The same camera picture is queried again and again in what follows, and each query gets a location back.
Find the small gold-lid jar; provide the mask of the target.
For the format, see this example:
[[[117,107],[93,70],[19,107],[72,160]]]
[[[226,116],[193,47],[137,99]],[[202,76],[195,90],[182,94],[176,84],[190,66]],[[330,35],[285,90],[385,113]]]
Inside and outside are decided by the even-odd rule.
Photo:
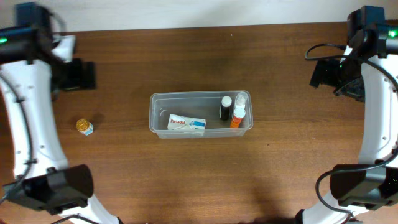
[[[76,122],[76,129],[85,136],[90,135],[93,131],[93,125],[86,119],[79,119]]]

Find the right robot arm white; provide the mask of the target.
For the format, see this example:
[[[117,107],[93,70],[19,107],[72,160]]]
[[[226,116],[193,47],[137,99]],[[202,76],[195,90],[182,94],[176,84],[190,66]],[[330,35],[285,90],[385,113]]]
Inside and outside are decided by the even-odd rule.
[[[329,192],[299,211],[296,223],[354,223],[359,214],[397,203],[397,27],[376,6],[363,6],[347,21],[343,53],[316,58],[310,84],[364,103],[359,161],[324,173]]]

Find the white Panadol box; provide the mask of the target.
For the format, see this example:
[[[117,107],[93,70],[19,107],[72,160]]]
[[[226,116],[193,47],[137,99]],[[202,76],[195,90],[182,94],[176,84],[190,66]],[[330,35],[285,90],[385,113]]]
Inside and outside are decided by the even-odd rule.
[[[190,118],[176,114],[170,114],[167,124],[168,130],[175,131],[205,130],[205,128],[205,119]]]

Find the white spray bottle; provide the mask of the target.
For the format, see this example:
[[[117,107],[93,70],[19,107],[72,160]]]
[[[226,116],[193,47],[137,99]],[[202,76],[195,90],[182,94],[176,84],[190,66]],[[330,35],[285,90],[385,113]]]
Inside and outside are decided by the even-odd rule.
[[[237,94],[237,96],[235,97],[234,109],[236,109],[236,108],[245,109],[247,100],[248,100],[248,94],[246,92],[243,92],[243,91],[239,92]]]

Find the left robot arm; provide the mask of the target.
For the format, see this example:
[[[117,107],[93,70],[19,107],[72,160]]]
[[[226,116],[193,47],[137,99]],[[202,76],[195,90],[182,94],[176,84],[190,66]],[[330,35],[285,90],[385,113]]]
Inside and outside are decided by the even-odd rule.
[[[75,58],[76,38],[55,35],[53,13],[36,2],[15,6],[16,25],[1,30],[1,94],[14,144],[14,182],[4,199],[73,223],[119,223],[94,193],[88,166],[70,166],[61,147],[52,98],[93,90],[95,65]]]

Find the dark bottle white cap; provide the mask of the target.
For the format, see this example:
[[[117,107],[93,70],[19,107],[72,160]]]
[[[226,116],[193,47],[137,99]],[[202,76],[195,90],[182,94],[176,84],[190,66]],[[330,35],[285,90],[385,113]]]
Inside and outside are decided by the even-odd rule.
[[[224,96],[221,99],[219,116],[220,120],[227,121],[230,116],[230,107],[232,105],[232,98],[230,96]]]

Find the orange tube white cap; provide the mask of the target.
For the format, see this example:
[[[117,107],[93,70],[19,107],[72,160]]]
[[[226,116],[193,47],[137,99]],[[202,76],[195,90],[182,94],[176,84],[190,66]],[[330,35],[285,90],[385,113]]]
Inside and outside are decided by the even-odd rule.
[[[233,111],[232,120],[230,123],[230,128],[239,128],[239,125],[246,115],[244,108],[235,108]]]

